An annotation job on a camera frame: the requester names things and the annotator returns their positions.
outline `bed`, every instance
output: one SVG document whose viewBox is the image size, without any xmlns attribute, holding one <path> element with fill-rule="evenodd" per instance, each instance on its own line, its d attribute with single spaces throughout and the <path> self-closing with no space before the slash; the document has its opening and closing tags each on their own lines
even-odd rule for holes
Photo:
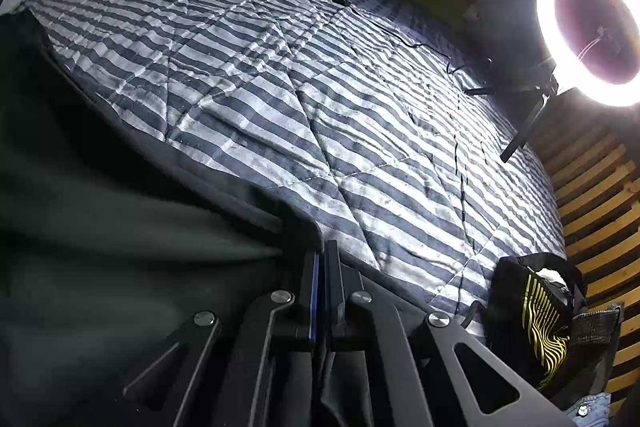
<svg viewBox="0 0 640 427">
<path fill-rule="evenodd" d="M 465 315 L 505 255 L 564 256 L 553 188 L 456 36 L 405 0 L 24 0 L 83 90 L 325 239 Z M 468 331 L 482 337 L 478 321 Z"/>
</svg>

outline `blue denim fabric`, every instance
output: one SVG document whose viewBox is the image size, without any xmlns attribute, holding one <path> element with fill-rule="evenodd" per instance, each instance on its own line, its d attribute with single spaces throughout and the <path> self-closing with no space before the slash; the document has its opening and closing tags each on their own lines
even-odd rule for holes
<svg viewBox="0 0 640 427">
<path fill-rule="evenodd" d="M 609 425 L 609 404 L 611 395 L 600 393 L 595 396 L 585 396 L 574 403 L 565 412 L 578 427 L 607 427 Z M 580 416 L 580 406 L 587 406 L 589 412 L 586 416 Z"/>
</svg>

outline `ring light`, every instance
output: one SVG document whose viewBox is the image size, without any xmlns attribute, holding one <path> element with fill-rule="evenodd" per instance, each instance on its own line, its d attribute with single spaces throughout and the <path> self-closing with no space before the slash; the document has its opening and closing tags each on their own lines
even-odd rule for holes
<svg viewBox="0 0 640 427">
<path fill-rule="evenodd" d="M 640 0 L 621 0 L 640 28 Z M 546 47 L 556 62 L 558 93 L 577 87 L 597 102 L 626 107 L 640 102 L 640 71 L 625 84 L 610 84 L 597 76 L 569 48 L 556 19 L 556 0 L 537 0 L 538 22 Z"/>
</svg>

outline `black fabric with yellow lines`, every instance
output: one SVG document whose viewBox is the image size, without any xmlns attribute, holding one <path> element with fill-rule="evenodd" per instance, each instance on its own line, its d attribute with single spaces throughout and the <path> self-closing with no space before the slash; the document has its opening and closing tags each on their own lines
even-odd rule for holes
<svg viewBox="0 0 640 427">
<path fill-rule="evenodd" d="M 545 374 L 538 386 L 543 389 L 562 365 L 566 357 L 569 336 L 554 333 L 560 314 L 556 311 L 547 290 L 533 274 L 529 274 L 522 300 L 522 328 L 529 337 L 536 358 L 540 360 Z"/>
</svg>

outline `striped bedspread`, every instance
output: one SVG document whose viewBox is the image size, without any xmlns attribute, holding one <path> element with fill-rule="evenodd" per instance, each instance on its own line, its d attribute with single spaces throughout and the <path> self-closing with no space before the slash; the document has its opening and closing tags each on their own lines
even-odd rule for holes
<svg viewBox="0 0 640 427">
<path fill-rule="evenodd" d="M 564 255 L 553 191 L 446 30 L 403 0 L 25 0 L 64 67 L 132 126 L 276 192 L 435 308 L 505 255 Z M 482 336 L 479 323 L 469 330 Z"/>
</svg>

